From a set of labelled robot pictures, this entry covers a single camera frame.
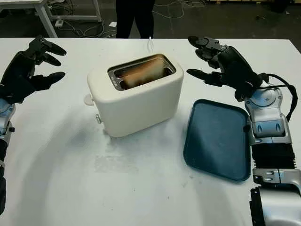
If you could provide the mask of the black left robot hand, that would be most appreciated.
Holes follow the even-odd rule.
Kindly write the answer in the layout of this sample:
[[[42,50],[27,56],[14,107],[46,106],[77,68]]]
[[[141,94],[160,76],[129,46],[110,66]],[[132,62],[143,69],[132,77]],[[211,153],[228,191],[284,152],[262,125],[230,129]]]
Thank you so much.
[[[56,72],[49,76],[35,75],[35,67],[43,62],[54,66],[61,66],[51,54],[66,55],[66,50],[39,35],[29,43],[27,50],[16,53],[6,68],[0,82],[1,92],[13,95],[21,91],[46,90],[52,84],[61,80],[65,73]]]

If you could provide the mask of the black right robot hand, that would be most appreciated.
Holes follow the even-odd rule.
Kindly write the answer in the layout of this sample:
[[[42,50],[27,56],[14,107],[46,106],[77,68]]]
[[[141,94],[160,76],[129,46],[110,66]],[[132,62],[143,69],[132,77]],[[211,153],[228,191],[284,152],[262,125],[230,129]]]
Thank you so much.
[[[254,90],[262,84],[257,75],[232,46],[221,45],[218,40],[209,37],[188,37],[189,43],[196,48],[196,55],[220,72],[205,73],[198,69],[188,69],[187,73],[203,80],[206,84],[221,87],[223,85],[235,90]]]

